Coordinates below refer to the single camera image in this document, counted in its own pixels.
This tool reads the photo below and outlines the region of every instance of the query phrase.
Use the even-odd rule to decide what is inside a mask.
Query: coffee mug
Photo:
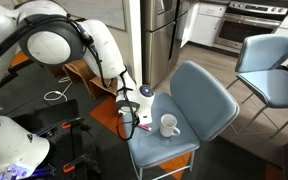
[[[176,127],[177,119],[172,114],[164,114],[161,117],[160,133],[164,137],[178,136],[181,131]]]

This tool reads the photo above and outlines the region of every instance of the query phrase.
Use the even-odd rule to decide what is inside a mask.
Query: blue chair
[[[222,132],[238,115],[239,106],[210,73],[197,64],[186,61],[177,69],[170,81],[171,95],[156,93],[152,105],[152,131],[137,128],[128,141],[131,158],[138,179],[143,169],[151,168],[186,153],[191,154],[190,165],[159,176],[168,176],[186,168],[192,170],[194,152],[201,141],[210,141]],[[163,137],[159,132],[164,114],[177,118],[179,136]],[[131,121],[130,114],[123,116]],[[127,136],[131,126],[124,125]]]
[[[264,103],[259,111],[246,124],[231,141],[234,141],[255,119],[261,114],[275,125],[275,123],[263,112],[266,108],[288,108],[288,71],[278,68],[288,59],[288,37],[277,34],[265,34],[251,36],[244,40],[243,47],[235,67],[237,79],[233,81],[229,89],[238,80],[246,85],[252,94],[244,101],[246,102],[254,94]],[[278,128],[271,136],[275,137],[288,121]]]

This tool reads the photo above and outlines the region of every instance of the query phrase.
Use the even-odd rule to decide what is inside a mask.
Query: oven handle
[[[274,21],[274,20],[261,20],[260,18],[252,18],[247,16],[241,16],[241,15],[234,15],[234,14],[228,14],[226,13],[223,17],[223,21],[231,21],[236,23],[242,23],[242,24],[249,24],[253,26],[259,26],[259,27],[268,27],[268,28],[276,28],[280,26],[280,21]]]

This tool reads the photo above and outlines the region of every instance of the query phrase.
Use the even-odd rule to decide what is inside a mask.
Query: refrigerator
[[[175,66],[190,0],[141,0],[144,84],[155,87]]]

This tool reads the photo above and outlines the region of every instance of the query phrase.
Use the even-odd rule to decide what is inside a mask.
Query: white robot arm
[[[64,64],[82,57],[99,77],[118,81],[116,104],[120,112],[131,112],[134,121],[150,123],[154,92],[136,88],[107,27],[97,20],[76,22],[53,1],[24,3],[15,10],[0,6],[0,82],[18,45],[32,60]],[[49,151],[49,142],[0,116],[0,172],[29,177]]]

